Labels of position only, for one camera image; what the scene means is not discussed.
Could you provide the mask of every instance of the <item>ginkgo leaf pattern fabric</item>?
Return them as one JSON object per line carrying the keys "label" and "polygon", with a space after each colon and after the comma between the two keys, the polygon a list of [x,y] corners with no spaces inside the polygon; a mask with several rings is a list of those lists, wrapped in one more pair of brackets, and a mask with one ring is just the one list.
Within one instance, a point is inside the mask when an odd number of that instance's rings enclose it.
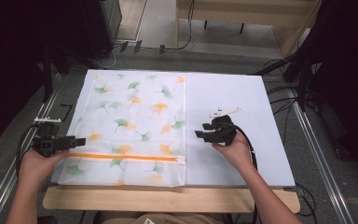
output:
{"label": "ginkgo leaf pattern fabric", "polygon": [[68,133],[86,145],[71,149],[59,184],[184,185],[185,133],[185,77],[89,70]]}

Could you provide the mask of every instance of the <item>table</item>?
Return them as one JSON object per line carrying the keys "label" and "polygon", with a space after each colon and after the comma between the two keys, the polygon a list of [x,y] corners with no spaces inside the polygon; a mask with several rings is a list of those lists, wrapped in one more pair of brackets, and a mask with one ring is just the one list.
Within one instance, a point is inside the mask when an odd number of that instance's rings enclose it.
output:
{"label": "table", "polygon": [[[274,192],[292,212],[299,211],[296,192]],[[254,205],[244,188],[55,186],[48,188],[43,201],[47,209],[194,213],[251,213]]]}
{"label": "table", "polygon": [[[190,3],[176,0],[176,47],[179,19],[187,19]],[[321,3],[322,0],[196,0],[193,20],[270,25],[286,57],[313,25]]]}
{"label": "table", "polygon": [[[88,75],[113,72],[89,70]],[[120,74],[144,72],[146,71],[120,71]],[[161,76],[186,76],[186,185],[179,188],[56,186],[47,191],[44,200],[46,208],[150,212],[251,212],[254,201],[241,176],[222,155],[211,148],[210,144],[203,143],[194,134],[194,130],[201,129],[203,122],[210,121],[208,115],[214,112],[218,105],[232,107],[235,104],[241,107],[242,111],[232,114],[231,117],[251,139],[260,174],[293,212],[299,210],[296,192],[283,189],[292,187],[295,183],[261,77],[153,73]]]}

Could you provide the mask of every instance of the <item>person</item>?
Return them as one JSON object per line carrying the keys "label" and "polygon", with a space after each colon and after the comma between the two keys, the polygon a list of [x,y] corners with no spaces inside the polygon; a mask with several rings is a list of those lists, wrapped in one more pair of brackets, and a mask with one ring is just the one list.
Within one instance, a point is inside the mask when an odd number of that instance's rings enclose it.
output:
{"label": "person", "polygon": [[[262,176],[252,164],[249,144],[246,138],[237,133],[229,146],[221,146],[213,143],[212,147],[219,151],[228,162],[240,173],[247,184],[247,188],[254,197],[258,213],[263,223],[301,223],[295,214],[278,198],[267,185]],[[17,187],[13,203],[11,205],[7,224],[11,223],[37,223],[37,192],[51,173],[54,165],[65,158],[68,151],[55,154],[50,158],[44,158],[31,150],[24,155],[19,173],[19,185]],[[147,218],[152,222],[160,223],[223,223],[222,219],[212,214],[138,214],[138,217],[121,217],[122,213],[101,214],[102,223],[147,223]]]}

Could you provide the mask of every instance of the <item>metal rail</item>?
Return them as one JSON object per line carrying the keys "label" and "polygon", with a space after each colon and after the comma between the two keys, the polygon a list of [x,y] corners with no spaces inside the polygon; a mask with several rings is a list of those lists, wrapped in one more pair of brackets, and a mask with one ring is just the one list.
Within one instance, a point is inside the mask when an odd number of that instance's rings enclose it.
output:
{"label": "metal rail", "polygon": [[[37,113],[37,116],[39,118],[44,118],[48,115],[51,107],[54,105],[54,101],[57,98],[57,92],[62,84],[62,79],[60,74],[56,74],[54,78],[54,83],[56,84],[56,88],[54,92],[51,94],[50,98],[46,103],[43,103],[42,106],[39,109],[39,112]],[[24,143],[22,144],[21,151],[25,150],[31,145],[31,141],[34,137],[34,131],[29,132],[25,139]],[[11,163],[10,167],[7,170],[7,173],[3,180],[0,183],[0,213],[3,209],[3,207],[6,204],[7,198],[10,195],[10,192],[13,190],[15,184],[17,181],[16,177],[16,158],[13,159],[13,162]]]}
{"label": "metal rail", "polygon": [[[289,91],[290,97],[295,97],[296,92],[291,89]],[[324,185],[326,186],[327,193],[330,197],[330,200],[336,210],[337,217],[340,223],[354,223],[351,217],[351,213],[348,209],[348,206],[345,202],[344,197],[342,196],[341,190],[333,176],[333,173],[330,170],[330,167],[324,157],[322,149],[319,145],[319,142],[310,126],[310,122],[306,113],[304,113],[300,106],[295,103],[294,104],[296,116],[298,121],[300,122],[301,128],[307,138],[308,144],[310,146],[310,151],[315,159],[316,165],[319,169],[319,173],[321,174]]]}

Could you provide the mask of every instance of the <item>orange zipper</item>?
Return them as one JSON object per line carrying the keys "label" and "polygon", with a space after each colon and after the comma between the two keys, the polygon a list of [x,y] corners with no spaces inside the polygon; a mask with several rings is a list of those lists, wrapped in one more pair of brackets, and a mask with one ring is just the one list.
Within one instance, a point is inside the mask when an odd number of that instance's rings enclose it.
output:
{"label": "orange zipper", "polygon": [[100,160],[143,160],[143,161],[179,161],[178,157],[133,156],[133,155],[107,155],[90,153],[69,153],[67,157],[91,158]]}

